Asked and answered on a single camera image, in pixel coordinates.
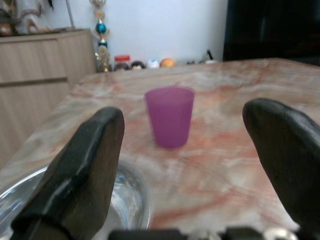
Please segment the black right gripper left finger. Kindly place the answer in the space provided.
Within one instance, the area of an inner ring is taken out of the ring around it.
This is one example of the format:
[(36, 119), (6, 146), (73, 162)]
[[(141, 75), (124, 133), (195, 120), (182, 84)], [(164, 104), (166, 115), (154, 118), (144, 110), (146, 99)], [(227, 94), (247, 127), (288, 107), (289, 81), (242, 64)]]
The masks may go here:
[(11, 238), (92, 239), (108, 215), (124, 130), (124, 115), (116, 107), (84, 121), (12, 221)]

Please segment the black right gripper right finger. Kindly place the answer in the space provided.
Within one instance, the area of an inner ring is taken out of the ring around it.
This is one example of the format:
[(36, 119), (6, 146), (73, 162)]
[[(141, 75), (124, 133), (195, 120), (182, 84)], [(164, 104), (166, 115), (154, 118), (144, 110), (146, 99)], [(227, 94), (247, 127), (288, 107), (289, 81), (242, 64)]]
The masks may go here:
[(255, 98), (242, 119), (273, 189), (303, 240), (320, 238), (320, 126), (280, 101)]

